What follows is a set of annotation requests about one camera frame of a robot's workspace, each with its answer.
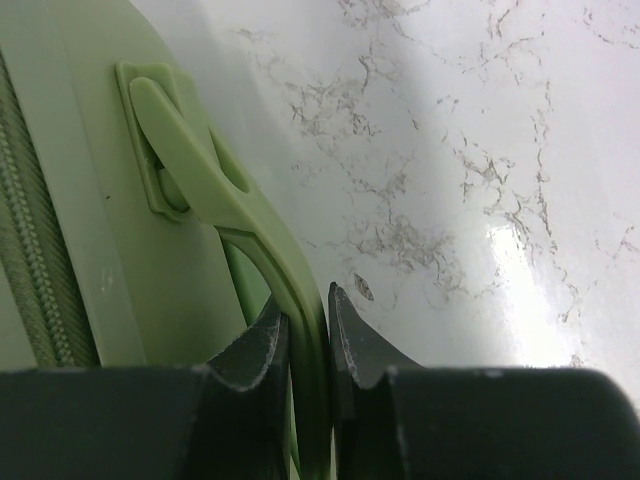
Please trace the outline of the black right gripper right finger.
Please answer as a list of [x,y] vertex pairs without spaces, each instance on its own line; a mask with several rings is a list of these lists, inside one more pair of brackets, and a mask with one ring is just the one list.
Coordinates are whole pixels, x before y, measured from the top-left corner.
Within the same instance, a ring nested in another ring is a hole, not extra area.
[[423,367],[328,295],[341,479],[635,479],[639,421],[606,375]]

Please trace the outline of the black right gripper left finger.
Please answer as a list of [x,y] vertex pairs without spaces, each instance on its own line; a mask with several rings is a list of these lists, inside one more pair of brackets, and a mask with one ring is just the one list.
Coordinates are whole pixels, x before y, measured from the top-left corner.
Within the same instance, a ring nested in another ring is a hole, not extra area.
[[1,377],[5,479],[286,479],[289,320],[256,322],[194,366]]

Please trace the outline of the green hard-shell suitcase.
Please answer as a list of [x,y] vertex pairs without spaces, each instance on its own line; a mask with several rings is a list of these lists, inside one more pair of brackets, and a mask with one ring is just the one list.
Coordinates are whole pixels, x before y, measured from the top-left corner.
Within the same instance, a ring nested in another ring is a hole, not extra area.
[[128,1],[1,5],[1,377],[194,366],[273,301],[290,475],[331,475],[329,346],[305,256]]

